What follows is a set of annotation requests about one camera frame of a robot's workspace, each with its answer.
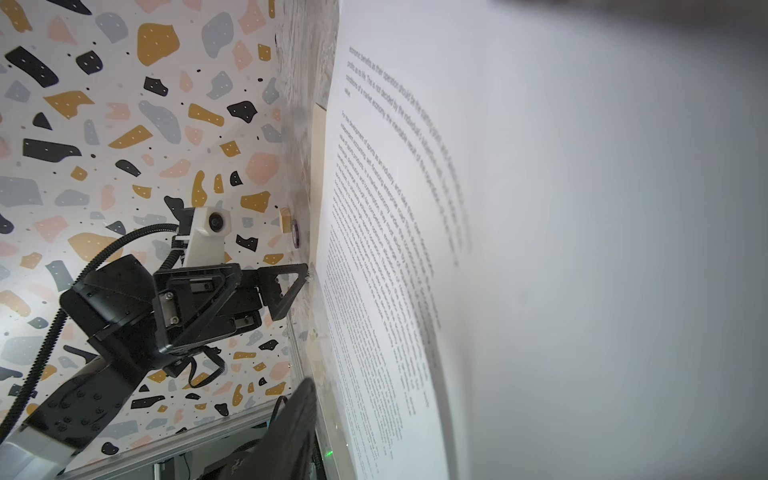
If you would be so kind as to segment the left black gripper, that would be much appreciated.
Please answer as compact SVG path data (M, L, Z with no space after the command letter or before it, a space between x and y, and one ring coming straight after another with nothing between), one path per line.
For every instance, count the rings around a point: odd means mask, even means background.
M263 305L273 321L284 320L308 276L306 263L151 274L128 255L77 281L60 305L109 369L138 378L256 329Z

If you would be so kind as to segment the beige manila folder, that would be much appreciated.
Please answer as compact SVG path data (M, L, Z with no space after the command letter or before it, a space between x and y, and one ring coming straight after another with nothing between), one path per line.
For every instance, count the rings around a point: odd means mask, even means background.
M325 157L325 131L327 111L319 104L315 104L312 110L311 124L311 151L310 151L310 263L314 264L317 258L318 240L320 230L320 213L323 193L324 157Z

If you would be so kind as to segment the text printed paper sheet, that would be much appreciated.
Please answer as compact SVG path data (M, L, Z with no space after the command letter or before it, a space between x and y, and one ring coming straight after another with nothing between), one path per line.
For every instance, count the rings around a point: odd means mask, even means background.
M767 475L767 5L344 1L317 279L360 479Z

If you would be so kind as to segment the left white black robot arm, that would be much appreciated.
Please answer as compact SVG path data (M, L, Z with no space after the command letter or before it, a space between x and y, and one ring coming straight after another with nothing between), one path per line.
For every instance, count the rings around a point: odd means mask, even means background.
M84 275L60 298L96 357L59 386L1 448L4 479L52 479L118 416L154 370L189 374L192 389L225 372L214 342L286 317L306 264L160 269L132 255Z

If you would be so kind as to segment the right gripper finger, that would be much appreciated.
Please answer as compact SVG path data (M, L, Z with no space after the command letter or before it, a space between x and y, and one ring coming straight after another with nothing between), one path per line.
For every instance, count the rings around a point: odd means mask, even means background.
M253 450L225 463L217 479L310 479L316 423L316 386L305 378Z

